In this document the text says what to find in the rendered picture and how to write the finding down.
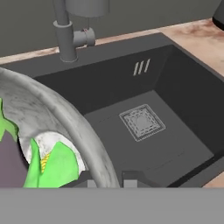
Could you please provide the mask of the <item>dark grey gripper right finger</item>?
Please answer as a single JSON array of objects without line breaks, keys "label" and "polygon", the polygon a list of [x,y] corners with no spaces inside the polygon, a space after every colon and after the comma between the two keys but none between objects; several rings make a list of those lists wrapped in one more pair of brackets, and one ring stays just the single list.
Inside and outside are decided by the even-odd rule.
[{"label": "dark grey gripper right finger", "polygon": [[146,178],[142,171],[123,171],[122,172],[123,188],[148,188],[159,187],[159,184]]}]

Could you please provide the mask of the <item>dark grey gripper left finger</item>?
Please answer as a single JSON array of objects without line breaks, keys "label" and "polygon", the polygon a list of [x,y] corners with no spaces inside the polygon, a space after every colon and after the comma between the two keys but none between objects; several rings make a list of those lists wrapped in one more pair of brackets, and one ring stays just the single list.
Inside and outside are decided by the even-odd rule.
[{"label": "dark grey gripper left finger", "polygon": [[74,180],[68,184],[63,185],[64,188],[91,188],[96,187],[96,183],[93,180],[90,171],[82,171],[77,180]]}]

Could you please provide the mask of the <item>grey marbled bowl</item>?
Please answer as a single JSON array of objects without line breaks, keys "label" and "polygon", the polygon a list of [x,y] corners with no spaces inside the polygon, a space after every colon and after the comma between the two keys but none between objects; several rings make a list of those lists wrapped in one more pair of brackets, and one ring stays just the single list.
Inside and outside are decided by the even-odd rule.
[{"label": "grey marbled bowl", "polygon": [[118,187],[114,166],[86,118],[56,91],[33,78],[0,67],[0,97],[6,117],[19,128],[22,152],[29,140],[55,131],[70,140],[99,187]]}]

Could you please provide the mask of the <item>corn cob in green husk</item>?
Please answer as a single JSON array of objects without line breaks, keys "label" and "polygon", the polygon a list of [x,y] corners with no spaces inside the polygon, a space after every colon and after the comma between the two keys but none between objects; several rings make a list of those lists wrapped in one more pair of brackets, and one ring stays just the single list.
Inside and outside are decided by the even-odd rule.
[{"label": "corn cob in green husk", "polygon": [[31,139],[31,162],[24,182],[25,188],[59,188],[79,177],[79,166],[74,152],[62,142],[57,142],[41,169],[37,142]]}]

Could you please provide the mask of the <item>dark grey sink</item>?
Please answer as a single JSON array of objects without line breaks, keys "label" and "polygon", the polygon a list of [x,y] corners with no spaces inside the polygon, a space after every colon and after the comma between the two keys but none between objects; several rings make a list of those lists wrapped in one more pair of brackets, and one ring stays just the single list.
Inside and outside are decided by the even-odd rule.
[{"label": "dark grey sink", "polygon": [[[224,77],[163,34],[81,48],[77,56],[70,63],[52,54],[0,67],[75,106],[100,138],[119,186],[123,171],[142,171],[159,187],[201,187],[224,172]],[[32,138],[42,153],[52,142],[67,142],[80,172],[89,171],[60,133]]]}]

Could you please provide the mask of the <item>purple eggplant with green stem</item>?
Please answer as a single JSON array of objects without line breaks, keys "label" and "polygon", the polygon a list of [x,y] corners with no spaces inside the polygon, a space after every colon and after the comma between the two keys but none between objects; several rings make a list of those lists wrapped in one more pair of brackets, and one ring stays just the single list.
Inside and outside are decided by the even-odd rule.
[{"label": "purple eggplant with green stem", "polygon": [[0,98],[0,187],[22,187],[28,162],[18,139],[18,126],[4,115]]}]

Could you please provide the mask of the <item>grey tap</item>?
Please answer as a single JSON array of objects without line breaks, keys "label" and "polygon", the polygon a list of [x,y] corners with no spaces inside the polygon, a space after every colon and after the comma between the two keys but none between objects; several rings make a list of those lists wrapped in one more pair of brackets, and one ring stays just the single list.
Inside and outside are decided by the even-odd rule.
[{"label": "grey tap", "polygon": [[69,15],[87,20],[102,17],[109,13],[109,0],[52,0],[52,3],[60,59],[66,63],[75,62],[78,59],[77,47],[95,45],[95,31],[90,26],[74,31]]}]

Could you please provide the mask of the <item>black object on worktop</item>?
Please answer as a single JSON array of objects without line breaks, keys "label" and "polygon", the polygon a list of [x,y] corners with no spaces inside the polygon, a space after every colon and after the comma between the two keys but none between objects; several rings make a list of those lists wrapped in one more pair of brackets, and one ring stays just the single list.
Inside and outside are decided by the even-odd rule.
[{"label": "black object on worktop", "polygon": [[218,8],[213,14],[213,23],[224,31],[224,0],[220,1]]}]

